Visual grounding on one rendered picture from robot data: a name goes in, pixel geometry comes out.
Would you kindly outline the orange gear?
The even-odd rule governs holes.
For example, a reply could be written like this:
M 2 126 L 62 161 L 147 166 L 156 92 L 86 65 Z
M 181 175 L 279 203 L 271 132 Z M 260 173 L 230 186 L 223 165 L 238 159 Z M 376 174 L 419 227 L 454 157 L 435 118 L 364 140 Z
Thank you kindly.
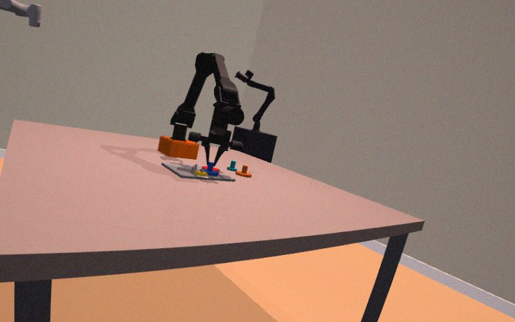
M 235 173 L 240 176 L 251 178 L 251 174 L 247 173 L 247 168 L 248 168 L 248 166 L 243 165 L 242 171 L 236 171 Z

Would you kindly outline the teal gear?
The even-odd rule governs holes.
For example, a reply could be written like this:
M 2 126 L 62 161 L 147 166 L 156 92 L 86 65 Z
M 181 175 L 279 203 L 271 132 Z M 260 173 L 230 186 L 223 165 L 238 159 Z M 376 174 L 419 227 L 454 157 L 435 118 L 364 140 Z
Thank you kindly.
M 232 160 L 231 161 L 231 165 L 230 167 L 227 167 L 227 170 L 230 170 L 230 171 L 237 171 L 237 169 L 235 168 L 235 164 L 236 164 L 236 161 Z

